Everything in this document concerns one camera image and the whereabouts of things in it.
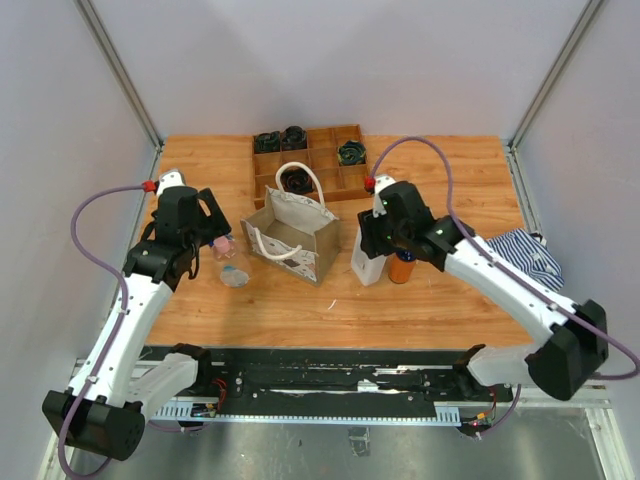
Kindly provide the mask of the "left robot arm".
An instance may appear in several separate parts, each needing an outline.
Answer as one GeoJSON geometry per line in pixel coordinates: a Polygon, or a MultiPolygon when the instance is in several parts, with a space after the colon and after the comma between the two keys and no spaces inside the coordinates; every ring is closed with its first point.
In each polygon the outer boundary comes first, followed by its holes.
{"type": "Polygon", "coordinates": [[[200,396],[214,383],[210,351],[179,343],[142,377],[131,375],[151,327],[181,279],[193,280],[200,250],[231,227],[210,189],[189,186],[170,170],[139,190],[155,194],[157,208],[123,267],[79,251],[116,277],[119,291],[86,362],[62,392],[49,391],[42,412],[61,448],[73,447],[107,459],[128,459],[147,422],[183,390],[200,396]]]}

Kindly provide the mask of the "pink cap clear bottle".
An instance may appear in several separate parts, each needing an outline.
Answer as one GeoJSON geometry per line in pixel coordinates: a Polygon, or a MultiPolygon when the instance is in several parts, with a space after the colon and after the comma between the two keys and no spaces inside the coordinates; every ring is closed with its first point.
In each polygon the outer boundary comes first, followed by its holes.
{"type": "Polygon", "coordinates": [[[236,256],[237,248],[231,235],[224,235],[215,238],[210,243],[211,251],[217,261],[229,260],[236,256]]]}

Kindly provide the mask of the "white bottle grey cap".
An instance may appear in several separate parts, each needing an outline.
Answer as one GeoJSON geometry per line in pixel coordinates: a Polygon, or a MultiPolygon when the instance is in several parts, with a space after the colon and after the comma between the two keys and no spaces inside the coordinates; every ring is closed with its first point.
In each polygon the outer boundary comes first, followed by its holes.
{"type": "Polygon", "coordinates": [[[351,270],[356,274],[360,283],[368,287],[380,280],[387,257],[380,255],[370,259],[362,249],[361,241],[362,232],[361,229],[358,229],[351,256],[351,270]]]}

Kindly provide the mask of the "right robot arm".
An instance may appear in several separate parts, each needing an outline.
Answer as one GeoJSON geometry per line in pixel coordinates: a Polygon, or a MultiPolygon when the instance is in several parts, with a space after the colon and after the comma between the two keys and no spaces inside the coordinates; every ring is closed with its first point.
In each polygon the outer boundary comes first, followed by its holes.
{"type": "Polygon", "coordinates": [[[360,282],[376,283],[388,257],[406,251],[476,288],[516,320],[532,344],[470,348],[455,364],[455,392],[474,400],[489,386],[535,385],[568,401],[608,357],[596,335],[606,327],[595,301],[577,304],[539,284],[490,249],[451,216],[436,219],[416,186],[379,175],[365,181],[373,207],[358,215],[351,268],[360,282]]]}

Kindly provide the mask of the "round clear container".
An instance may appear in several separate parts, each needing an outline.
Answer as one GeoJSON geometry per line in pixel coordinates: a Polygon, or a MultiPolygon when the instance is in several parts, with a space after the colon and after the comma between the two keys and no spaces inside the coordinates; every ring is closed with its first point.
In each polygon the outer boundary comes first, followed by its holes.
{"type": "Polygon", "coordinates": [[[250,274],[233,265],[224,265],[219,274],[220,281],[230,288],[241,288],[248,284],[250,274]]]}

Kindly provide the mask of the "blue spray bottle orange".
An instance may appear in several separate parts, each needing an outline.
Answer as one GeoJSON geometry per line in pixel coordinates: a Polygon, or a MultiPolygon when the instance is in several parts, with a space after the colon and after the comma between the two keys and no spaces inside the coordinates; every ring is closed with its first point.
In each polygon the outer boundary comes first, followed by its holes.
{"type": "Polygon", "coordinates": [[[416,257],[409,251],[398,251],[391,259],[388,277],[395,284],[407,283],[416,265],[416,257]]]}

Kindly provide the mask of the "blue striped cloth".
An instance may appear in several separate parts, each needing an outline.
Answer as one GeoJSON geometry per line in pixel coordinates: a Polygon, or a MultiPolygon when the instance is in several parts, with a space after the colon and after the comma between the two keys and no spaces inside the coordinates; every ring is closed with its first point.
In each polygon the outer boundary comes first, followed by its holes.
{"type": "Polygon", "coordinates": [[[487,243],[503,259],[549,290],[559,292],[564,287],[560,264],[526,230],[514,229],[490,238],[487,243]]]}

